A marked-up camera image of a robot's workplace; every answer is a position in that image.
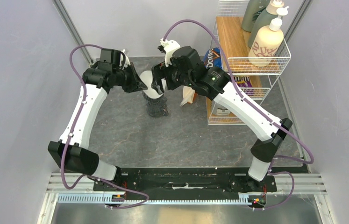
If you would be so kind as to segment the dark transparent coffee dripper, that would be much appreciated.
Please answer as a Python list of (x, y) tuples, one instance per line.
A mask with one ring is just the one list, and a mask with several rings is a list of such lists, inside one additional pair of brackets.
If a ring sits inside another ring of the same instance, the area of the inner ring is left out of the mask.
[(144, 99), (146, 100), (147, 107), (162, 107), (166, 104), (167, 98), (162, 95), (158, 98), (150, 98), (145, 92), (142, 93)]

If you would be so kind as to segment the white paper coffee filter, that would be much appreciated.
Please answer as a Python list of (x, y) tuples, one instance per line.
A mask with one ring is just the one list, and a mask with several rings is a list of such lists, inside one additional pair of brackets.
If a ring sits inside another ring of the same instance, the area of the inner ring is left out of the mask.
[(147, 86), (146, 90), (143, 90), (143, 93), (146, 94), (147, 97), (151, 99), (158, 99), (164, 94), (159, 94), (154, 88), (152, 88), (153, 75), (152, 71), (146, 70), (140, 74), (140, 79)]

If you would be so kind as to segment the clear glass carafe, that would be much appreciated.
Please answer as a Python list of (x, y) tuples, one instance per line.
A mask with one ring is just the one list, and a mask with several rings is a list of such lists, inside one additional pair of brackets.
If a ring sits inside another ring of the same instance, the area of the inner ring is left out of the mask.
[(166, 102), (146, 101), (146, 110), (147, 114), (154, 118), (169, 115)]

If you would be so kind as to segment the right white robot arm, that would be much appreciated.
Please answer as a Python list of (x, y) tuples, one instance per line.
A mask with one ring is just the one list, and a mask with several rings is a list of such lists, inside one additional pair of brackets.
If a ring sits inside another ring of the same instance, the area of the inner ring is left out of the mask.
[(279, 119), (245, 94), (231, 76), (219, 67), (206, 68), (198, 52), (190, 46), (176, 47), (165, 53), (165, 61), (143, 72), (140, 78), (147, 86), (145, 93), (152, 98), (162, 96), (165, 89), (174, 90), (187, 86), (198, 95), (205, 96), (240, 118), (257, 136), (251, 148), (252, 164), (246, 177), (246, 185), (252, 191), (264, 186), (264, 178), (278, 148), (283, 142), (292, 122)]

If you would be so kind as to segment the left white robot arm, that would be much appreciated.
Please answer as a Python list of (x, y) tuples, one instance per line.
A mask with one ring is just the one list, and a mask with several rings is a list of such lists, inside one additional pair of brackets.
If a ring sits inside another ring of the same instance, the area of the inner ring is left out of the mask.
[(120, 86), (124, 92), (133, 93), (147, 86), (126, 54), (115, 49), (101, 48), (100, 59), (77, 76), (81, 88), (76, 107), (59, 140), (49, 143), (48, 152), (62, 171), (105, 179), (107, 187), (118, 190), (123, 184), (119, 168), (88, 150), (90, 135), (98, 111), (113, 87)]

